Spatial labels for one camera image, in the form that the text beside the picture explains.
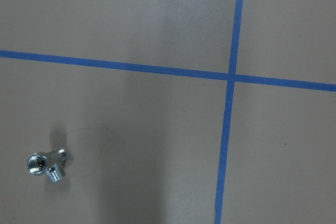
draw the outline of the floor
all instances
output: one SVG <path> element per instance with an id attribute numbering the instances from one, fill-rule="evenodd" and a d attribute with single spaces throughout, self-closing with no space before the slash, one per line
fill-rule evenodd
<path id="1" fill-rule="evenodd" d="M 0 3 L 1 223 L 335 223 L 335 1 Z"/>

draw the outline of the metal part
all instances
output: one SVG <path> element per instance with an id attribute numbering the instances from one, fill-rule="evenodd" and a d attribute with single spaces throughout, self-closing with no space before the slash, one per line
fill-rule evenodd
<path id="1" fill-rule="evenodd" d="M 27 169 L 31 174 L 46 173 L 50 181 L 55 183 L 65 176 L 64 165 L 67 160 L 65 149 L 57 149 L 48 153 L 39 152 L 27 161 Z"/>

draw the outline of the metal nut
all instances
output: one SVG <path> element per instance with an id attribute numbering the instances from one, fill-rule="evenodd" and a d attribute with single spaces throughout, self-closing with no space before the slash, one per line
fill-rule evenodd
<path id="1" fill-rule="evenodd" d="M 48 153 L 39 152 L 27 161 L 27 169 L 31 174 L 46 173 L 50 181 L 55 183 L 65 176 L 64 165 L 67 160 L 65 149 L 57 149 Z"/>

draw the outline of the blue tape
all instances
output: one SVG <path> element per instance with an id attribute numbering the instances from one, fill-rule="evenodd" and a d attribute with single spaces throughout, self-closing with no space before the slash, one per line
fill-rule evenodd
<path id="1" fill-rule="evenodd" d="M 229 77 L 229 74 L 227 73 L 190 70 L 181 68 L 157 67 L 157 66 L 140 65 L 132 63 L 82 59 L 82 58 L 53 56 L 53 55 L 40 55 L 40 54 L 31 54 L 27 52 L 13 52 L 13 51 L 0 50 L 0 57 L 21 59 L 21 60 L 53 62 L 53 63 L 78 65 L 78 66 L 88 66 L 96 68 L 110 68 L 110 69 L 137 71 L 137 72 L 160 73 L 160 74 L 169 74 L 172 76 L 186 76 L 186 77 L 214 79 L 214 80 L 227 80 Z"/>
<path id="2" fill-rule="evenodd" d="M 0 50 L 0 58 L 53 62 L 69 65 L 110 68 L 110 69 L 129 70 L 129 71 L 138 71 L 147 73 L 159 73 L 159 74 L 168 74 L 172 76 L 186 76 L 194 78 L 213 79 L 213 80 L 225 80 L 225 81 L 233 80 L 237 82 L 247 82 L 255 84 L 299 88 L 299 89 L 312 89 L 312 90 L 336 92 L 336 84 L 257 77 L 257 76 L 245 76 L 242 74 L 228 74 L 228 73 L 181 69 L 181 68 L 157 67 L 157 66 L 140 65 L 132 63 L 91 60 L 91 59 L 62 57 L 53 55 L 40 55 L 40 54 L 31 54 L 28 52 L 13 52 L 13 51 Z"/>
<path id="3" fill-rule="evenodd" d="M 220 222 L 222 219 L 226 161 L 227 161 L 227 151 L 230 136 L 231 114 L 233 105 L 233 95 L 235 89 L 235 76 L 237 69 L 238 46 L 240 37 L 240 25 L 242 23 L 241 21 L 242 12 L 243 12 L 243 0 L 236 0 L 235 18 L 233 23 L 230 62 L 229 62 L 229 75 L 232 78 L 228 79 L 226 87 L 222 141 L 219 154 L 218 177 L 217 177 L 217 188 L 215 199 L 215 221 L 214 221 L 215 224 L 221 224 Z"/>
<path id="4" fill-rule="evenodd" d="M 277 79 L 277 78 L 269 78 L 269 77 L 258 77 L 258 76 L 244 76 L 241 74 L 235 75 L 235 81 L 290 87 L 290 88 L 312 89 L 312 90 L 336 92 L 336 84 L 327 84 L 327 83 L 318 83 L 318 82 L 309 82 L 309 81 L 296 81 L 296 80 L 286 80 L 286 79 Z"/>
<path id="5" fill-rule="evenodd" d="M 226 173 L 227 151 L 229 145 L 231 114 L 233 105 L 233 94 L 235 81 L 228 81 L 225 96 L 225 110 L 223 118 L 222 142 L 219 154 L 217 189 L 215 199 L 215 224 L 220 224 L 222 218 L 223 198 L 224 198 L 224 182 Z"/>

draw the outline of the painter's tape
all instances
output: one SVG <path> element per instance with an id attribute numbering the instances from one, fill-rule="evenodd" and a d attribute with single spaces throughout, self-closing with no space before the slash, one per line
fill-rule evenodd
<path id="1" fill-rule="evenodd" d="M 282 86 L 282 87 L 291 87 L 291 88 L 299 88 L 299 89 L 312 89 L 312 90 L 336 92 L 336 84 L 327 84 L 327 83 L 319 83 L 319 82 L 286 80 L 286 79 L 258 77 L 258 76 L 244 76 L 241 74 L 235 75 L 235 81 Z"/>
<path id="2" fill-rule="evenodd" d="M 110 68 L 110 69 L 137 71 L 137 72 L 160 73 L 160 74 L 169 74 L 172 76 L 186 76 L 186 77 L 203 78 L 203 79 L 227 80 L 229 77 L 229 74 L 227 73 L 218 73 L 218 72 L 191 70 L 182 68 L 158 67 L 158 66 L 122 63 L 122 62 L 105 61 L 105 60 L 92 60 L 92 59 L 82 59 L 74 57 L 31 54 L 27 52 L 13 52 L 13 51 L 0 50 L 0 57 L 21 59 L 21 60 L 53 62 L 53 63 L 78 65 L 78 66 L 88 66 L 96 68 Z"/>
<path id="3" fill-rule="evenodd" d="M 230 135 L 231 113 L 233 104 L 233 94 L 235 89 L 235 74 L 237 69 L 238 46 L 241 26 L 241 15 L 243 12 L 243 0 L 236 0 L 235 18 L 233 23 L 232 41 L 229 62 L 229 81 L 226 86 L 225 110 L 223 118 L 222 141 L 219 154 L 218 177 L 215 199 L 215 224 L 221 224 L 222 208 L 224 199 L 224 183 L 226 173 L 227 151 Z"/>

